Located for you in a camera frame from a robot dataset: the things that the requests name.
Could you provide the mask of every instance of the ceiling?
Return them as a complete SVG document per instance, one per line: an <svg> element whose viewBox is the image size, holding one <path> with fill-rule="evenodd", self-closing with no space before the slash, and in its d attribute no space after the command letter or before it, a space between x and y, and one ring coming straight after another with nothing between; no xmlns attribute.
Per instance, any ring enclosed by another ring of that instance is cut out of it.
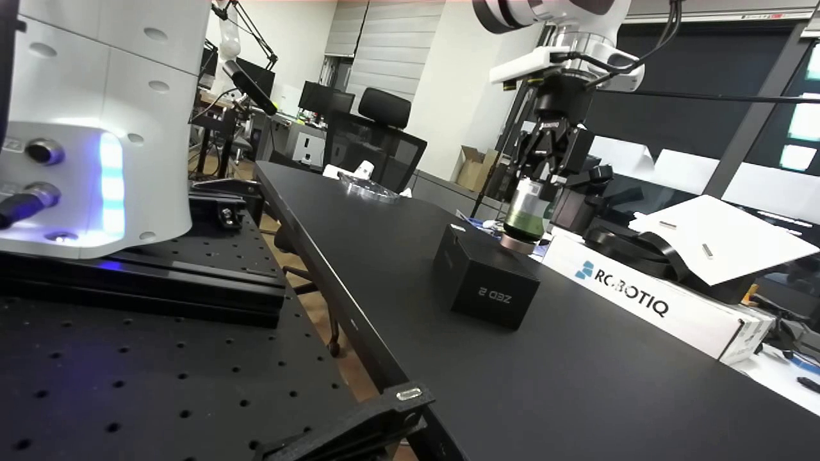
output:
<svg viewBox="0 0 820 461"><path fill-rule="evenodd" d="M690 20L744 20L744 18L776 18L799 15L809 18L818 0L688 0L684 14ZM633 0L633 20L667 20L667 0Z"/></svg>

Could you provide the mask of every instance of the blue light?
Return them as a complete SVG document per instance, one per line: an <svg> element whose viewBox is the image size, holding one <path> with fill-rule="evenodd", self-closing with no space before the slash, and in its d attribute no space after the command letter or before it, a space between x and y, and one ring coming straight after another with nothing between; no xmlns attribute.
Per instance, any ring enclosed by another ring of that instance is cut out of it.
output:
<svg viewBox="0 0 820 461"><path fill-rule="evenodd" d="M123 273L123 265L106 258L106 261L100 261L100 269L106 269L106 273Z"/></svg>
<svg viewBox="0 0 820 461"><path fill-rule="evenodd" d="M123 171L123 146L121 146L119 136L114 136L114 133L100 136L100 168L114 170L114 171Z"/></svg>
<svg viewBox="0 0 820 461"><path fill-rule="evenodd" d="M103 194L103 234L125 234L125 174L123 146L119 136L100 136L100 194Z"/></svg>
<svg viewBox="0 0 820 461"><path fill-rule="evenodd" d="M125 200L125 185L123 176L103 176L103 200L106 203L123 203Z"/></svg>

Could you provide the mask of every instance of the black table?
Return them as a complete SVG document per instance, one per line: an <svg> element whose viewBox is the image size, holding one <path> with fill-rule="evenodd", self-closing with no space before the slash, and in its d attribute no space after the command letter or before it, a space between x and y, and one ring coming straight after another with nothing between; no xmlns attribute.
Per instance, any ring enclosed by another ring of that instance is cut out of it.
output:
<svg viewBox="0 0 820 461"><path fill-rule="evenodd" d="M149 252L279 274L249 229ZM351 408L292 293L279 328L0 296L0 459L242 461Z"/></svg>
<svg viewBox="0 0 820 461"><path fill-rule="evenodd" d="M518 333L449 314L434 287L444 210L365 200L260 164L312 281L380 388L436 395L438 459L813 459L820 421L540 269Z"/></svg>

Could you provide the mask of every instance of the small black cube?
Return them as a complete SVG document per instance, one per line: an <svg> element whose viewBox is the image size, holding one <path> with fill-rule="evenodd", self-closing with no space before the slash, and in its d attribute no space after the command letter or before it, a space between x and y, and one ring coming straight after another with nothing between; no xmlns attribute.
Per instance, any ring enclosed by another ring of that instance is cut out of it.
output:
<svg viewBox="0 0 820 461"><path fill-rule="evenodd" d="M436 285L451 311L518 331L540 281L536 261L454 223L444 230L436 253Z"/></svg>

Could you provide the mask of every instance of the black cylinder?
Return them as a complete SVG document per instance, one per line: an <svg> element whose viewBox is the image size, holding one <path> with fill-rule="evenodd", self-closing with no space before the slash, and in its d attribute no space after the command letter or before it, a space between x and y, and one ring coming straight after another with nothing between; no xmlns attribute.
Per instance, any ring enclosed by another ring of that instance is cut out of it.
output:
<svg viewBox="0 0 820 461"><path fill-rule="evenodd" d="M23 192L0 203L0 230L60 203L60 191L46 182L28 185Z"/></svg>
<svg viewBox="0 0 820 461"><path fill-rule="evenodd" d="M66 151L52 139L34 139L26 144L26 156L37 164L61 164Z"/></svg>
<svg viewBox="0 0 820 461"><path fill-rule="evenodd" d="M0 203L0 230L42 214L46 206L37 194L14 194Z"/></svg>

